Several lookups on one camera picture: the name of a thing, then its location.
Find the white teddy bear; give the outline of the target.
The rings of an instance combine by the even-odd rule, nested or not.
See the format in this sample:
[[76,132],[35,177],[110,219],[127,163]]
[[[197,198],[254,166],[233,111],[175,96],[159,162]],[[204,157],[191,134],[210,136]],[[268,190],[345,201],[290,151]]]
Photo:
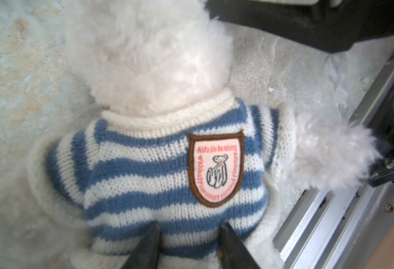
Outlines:
[[[156,118],[225,90],[234,96],[227,86],[232,38],[210,18],[204,1],[64,1],[63,6],[69,64],[103,112]],[[287,180],[327,191],[357,187],[381,159],[370,129],[279,106],[294,110],[296,152],[277,187]],[[89,235],[88,228],[62,225],[44,212],[29,185],[27,164],[35,145],[65,135],[40,138],[19,167],[0,179],[0,269],[41,269],[59,253],[70,260]],[[283,267],[272,242],[247,248],[260,267]]]

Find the blue white striped sweater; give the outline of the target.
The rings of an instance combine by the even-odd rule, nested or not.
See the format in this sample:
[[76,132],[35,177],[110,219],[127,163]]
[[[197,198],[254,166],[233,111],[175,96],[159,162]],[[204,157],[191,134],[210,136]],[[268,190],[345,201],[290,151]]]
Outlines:
[[28,180],[55,221],[89,229],[69,254],[76,269],[119,268],[154,221],[161,268],[217,269],[224,221],[249,248],[272,242],[295,131],[293,108],[246,105],[229,90],[162,117],[105,111],[82,131],[39,141]]

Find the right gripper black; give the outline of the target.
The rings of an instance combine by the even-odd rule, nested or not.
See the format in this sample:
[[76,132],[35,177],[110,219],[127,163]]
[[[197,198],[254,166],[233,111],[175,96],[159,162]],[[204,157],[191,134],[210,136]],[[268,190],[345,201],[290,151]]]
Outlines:
[[394,35],[394,1],[208,1],[205,7],[220,21],[262,30],[328,53],[349,50],[359,41]]

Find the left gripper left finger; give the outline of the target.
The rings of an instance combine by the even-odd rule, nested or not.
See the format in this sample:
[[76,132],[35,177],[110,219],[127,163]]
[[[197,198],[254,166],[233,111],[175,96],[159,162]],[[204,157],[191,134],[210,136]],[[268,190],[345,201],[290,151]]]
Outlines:
[[161,227],[151,223],[121,269],[157,269],[161,245]]

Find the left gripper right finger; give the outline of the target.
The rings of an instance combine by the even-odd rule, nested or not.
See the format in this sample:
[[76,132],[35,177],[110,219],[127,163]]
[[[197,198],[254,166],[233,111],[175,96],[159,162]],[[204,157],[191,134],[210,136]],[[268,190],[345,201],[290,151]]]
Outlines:
[[226,221],[219,230],[218,257],[223,269],[260,269],[244,243]]

